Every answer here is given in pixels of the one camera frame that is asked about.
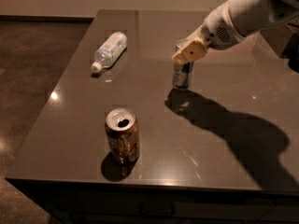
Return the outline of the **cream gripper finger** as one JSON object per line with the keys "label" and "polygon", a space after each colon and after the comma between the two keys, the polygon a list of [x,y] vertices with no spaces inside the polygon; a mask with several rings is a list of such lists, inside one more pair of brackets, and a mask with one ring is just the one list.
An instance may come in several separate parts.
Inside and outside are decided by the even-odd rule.
{"label": "cream gripper finger", "polygon": [[172,59],[176,64],[183,65],[204,58],[206,53],[207,48],[203,41],[199,38],[195,38],[187,41],[181,49],[176,51]]}
{"label": "cream gripper finger", "polygon": [[176,47],[183,48],[184,46],[189,46],[189,45],[199,45],[200,41],[198,40],[198,37],[199,37],[199,33],[195,31],[192,34],[188,35],[187,37],[178,40],[176,43]]}

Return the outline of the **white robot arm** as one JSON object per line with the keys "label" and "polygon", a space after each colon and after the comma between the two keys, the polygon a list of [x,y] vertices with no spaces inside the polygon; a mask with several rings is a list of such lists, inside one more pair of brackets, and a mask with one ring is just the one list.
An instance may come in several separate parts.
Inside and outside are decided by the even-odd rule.
{"label": "white robot arm", "polygon": [[172,59],[179,65],[191,63],[205,57],[208,49],[228,49],[298,17],[298,0],[228,0],[207,15]]}

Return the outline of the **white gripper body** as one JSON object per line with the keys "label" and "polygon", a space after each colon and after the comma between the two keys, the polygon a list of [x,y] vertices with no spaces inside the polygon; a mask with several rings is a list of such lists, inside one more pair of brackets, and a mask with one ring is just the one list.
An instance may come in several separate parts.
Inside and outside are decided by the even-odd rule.
{"label": "white gripper body", "polygon": [[214,9],[190,34],[190,38],[198,38],[207,48],[217,50],[228,49],[245,39],[232,21],[229,2]]}

